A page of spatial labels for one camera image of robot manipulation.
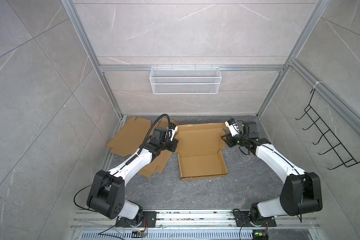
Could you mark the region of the brown cardboard box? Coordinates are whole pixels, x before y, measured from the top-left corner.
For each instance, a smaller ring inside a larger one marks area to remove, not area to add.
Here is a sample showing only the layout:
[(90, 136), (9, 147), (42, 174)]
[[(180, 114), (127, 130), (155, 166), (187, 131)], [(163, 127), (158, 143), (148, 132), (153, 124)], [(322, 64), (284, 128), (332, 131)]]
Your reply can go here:
[(182, 181), (222, 177), (228, 174), (222, 151), (224, 123), (180, 125), (175, 136)]

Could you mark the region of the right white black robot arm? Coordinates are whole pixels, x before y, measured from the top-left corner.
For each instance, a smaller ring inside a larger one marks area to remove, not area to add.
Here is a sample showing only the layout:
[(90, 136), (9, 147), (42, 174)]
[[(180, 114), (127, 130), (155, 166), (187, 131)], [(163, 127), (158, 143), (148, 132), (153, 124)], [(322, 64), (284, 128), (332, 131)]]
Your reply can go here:
[(250, 221), (259, 225), (275, 216), (297, 216), (319, 212), (323, 208), (320, 177), (307, 172), (284, 157), (272, 143), (259, 136), (256, 122), (225, 122), (229, 133), (222, 136), (228, 147), (244, 147), (263, 160), (281, 179), (284, 186), (279, 197), (254, 203), (249, 212)]

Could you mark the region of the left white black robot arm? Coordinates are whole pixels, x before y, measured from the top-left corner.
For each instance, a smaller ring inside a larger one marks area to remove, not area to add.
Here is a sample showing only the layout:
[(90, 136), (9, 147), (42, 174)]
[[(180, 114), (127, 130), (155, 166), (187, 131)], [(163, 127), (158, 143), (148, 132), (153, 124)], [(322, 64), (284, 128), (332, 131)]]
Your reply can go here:
[(177, 130), (178, 126), (173, 123), (166, 129), (155, 128), (153, 135), (146, 137), (131, 157), (111, 170), (98, 171), (90, 185), (87, 206), (111, 220), (120, 217), (133, 221), (133, 225), (139, 225), (143, 219), (143, 209), (125, 199), (125, 187), (133, 176), (162, 151), (176, 150), (179, 142), (175, 139)]

